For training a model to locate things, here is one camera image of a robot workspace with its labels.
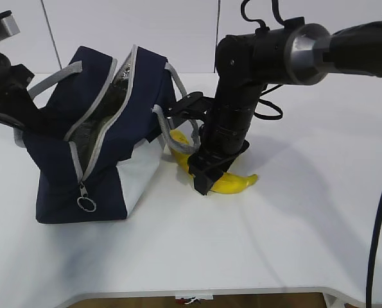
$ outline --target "robotic arm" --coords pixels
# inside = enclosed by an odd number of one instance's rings
[[[251,35],[227,35],[216,50],[219,83],[201,127],[201,147],[188,160],[194,187],[207,194],[249,143],[245,140],[269,83],[314,85],[328,73],[382,77],[382,22],[330,35],[303,17],[284,28],[261,25]]]

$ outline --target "yellow banana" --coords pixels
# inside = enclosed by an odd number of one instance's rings
[[[179,131],[179,130],[172,130],[171,136],[176,141],[179,141],[184,144],[189,144],[188,140],[186,139],[185,135]],[[178,165],[187,173],[188,173],[188,157],[189,155],[179,153],[173,149],[171,149],[172,155],[175,157],[175,159],[178,162]],[[215,182],[213,185],[211,191],[214,191],[216,193],[220,194],[237,194],[246,189],[247,187],[254,185],[258,179],[257,175],[250,175],[250,176],[238,176],[233,175],[231,173],[224,173],[223,176]]]

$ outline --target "white table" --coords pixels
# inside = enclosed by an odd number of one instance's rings
[[[183,78],[213,95],[215,75]],[[255,186],[200,196],[167,154],[122,222],[38,224],[39,171],[0,125],[0,307],[308,291],[362,305],[382,187],[382,79],[329,76],[269,98],[284,119],[253,120],[251,147],[233,165],[258,173]],[[382,234],[374,302],[382,304]]]

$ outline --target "navy blue bag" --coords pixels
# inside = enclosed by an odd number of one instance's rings
[[[37,221],[126,219],[158,168],[164,141],[152,107],[176,101],[176,72],[136,46],[114,78],[116,60],[87,47],[70,64],[82,70],[60,81],[41,108],[55,136],[22,135],[40,169]]]

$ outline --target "black bracket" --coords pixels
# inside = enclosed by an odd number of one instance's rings
[[[205,122],[206,112],[211,108],[213,98],[207,98],[202,92],[192,92],[175,104],[165,107],[164,114],[171,117],[174,126],[178,127],[186,120]]]

